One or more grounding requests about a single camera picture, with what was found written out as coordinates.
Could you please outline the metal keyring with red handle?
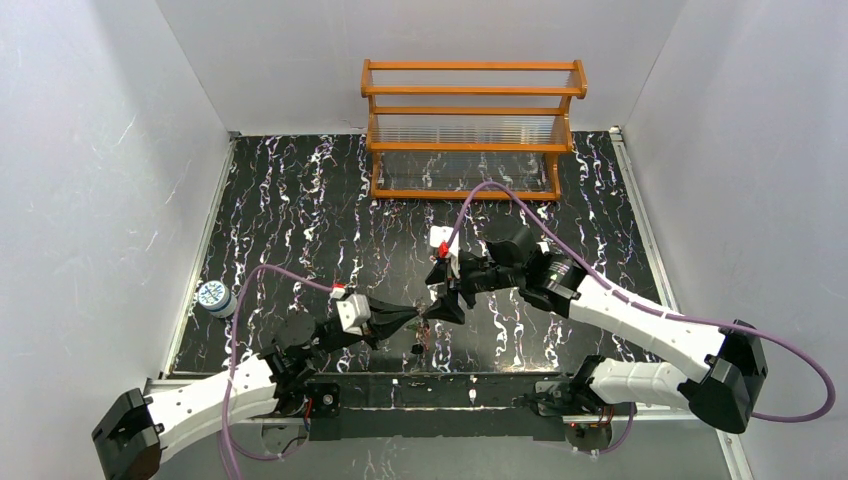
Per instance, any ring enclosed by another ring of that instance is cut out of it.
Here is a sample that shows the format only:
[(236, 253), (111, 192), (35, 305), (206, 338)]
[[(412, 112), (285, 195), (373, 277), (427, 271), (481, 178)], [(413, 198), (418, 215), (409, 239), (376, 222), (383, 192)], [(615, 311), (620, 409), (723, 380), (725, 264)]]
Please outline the metal keyring with red handle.
[(424, 304), (416, 306), (419, 315), (409, 321), (404, 329), (414, 334), (415, 340), (411, 347), (413, 355), (425, 355), (430, 350), (431, 323), (423, 316), (426, 310)]

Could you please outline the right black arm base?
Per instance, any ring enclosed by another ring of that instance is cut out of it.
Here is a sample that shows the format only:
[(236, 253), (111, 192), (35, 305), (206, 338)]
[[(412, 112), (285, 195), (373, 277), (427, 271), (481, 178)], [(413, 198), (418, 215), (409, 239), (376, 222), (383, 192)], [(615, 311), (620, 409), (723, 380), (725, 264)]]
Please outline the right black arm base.
[(573, 450), (603, 454), (615, 450), (633, 426), (635, 403), (610, 404), (570, 378), (537, 381), (530, 393), (514, 401), (543, 418), (562, 420)]

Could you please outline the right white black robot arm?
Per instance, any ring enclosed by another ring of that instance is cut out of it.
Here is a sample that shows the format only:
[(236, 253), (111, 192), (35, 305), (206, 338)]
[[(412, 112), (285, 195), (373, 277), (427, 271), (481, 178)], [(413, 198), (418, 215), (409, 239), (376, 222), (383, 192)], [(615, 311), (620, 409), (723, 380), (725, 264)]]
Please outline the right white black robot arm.
[(614, 284), (603, 286), (572, 257), (534, 238), (524, 225), (486, 239), (477, 256), (459, 248), (454, 230), (430, 229), (434, 267), (426, 284), (439, 294), (427, 320), (462, 324), (479, 293), (516, 289), (534, 308), (592, 325), (658, 356), (626, 362), (589, 355), (574, 374), (528, 395), (541, 416), (594, 413), (624, 403), (684, 409), (709, 426), (741, 434), (749, 424), (767, 363), (751, 325), (728, 327), (672, 320), (672, 310)]

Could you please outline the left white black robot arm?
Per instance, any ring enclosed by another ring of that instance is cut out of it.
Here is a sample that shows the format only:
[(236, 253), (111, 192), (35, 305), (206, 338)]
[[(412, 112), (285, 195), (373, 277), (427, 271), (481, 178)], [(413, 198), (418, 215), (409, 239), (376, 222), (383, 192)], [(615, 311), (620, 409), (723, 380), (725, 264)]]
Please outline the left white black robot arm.
[(359, 342), (375, 348), (415, 319), (414, 306), (349, 293), (316, 324), (311, 338), (271, 346), (228, 370), (182, 387), (121, 394), (92, 432), (107, 479), (150, 479), (162, 463), (192, 443), (244, 419), (320, 399), (308, 392), (314, 358)]

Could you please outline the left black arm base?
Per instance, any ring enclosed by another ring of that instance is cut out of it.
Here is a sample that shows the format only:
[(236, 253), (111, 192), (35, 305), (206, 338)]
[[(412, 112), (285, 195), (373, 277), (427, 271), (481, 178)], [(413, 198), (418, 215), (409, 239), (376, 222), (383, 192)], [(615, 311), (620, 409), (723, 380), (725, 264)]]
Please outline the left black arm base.
[(285, 417), (334, 418), (340, 414), (341, 387), (334, 382), (307, 382), (281, 395), (275, 412)]

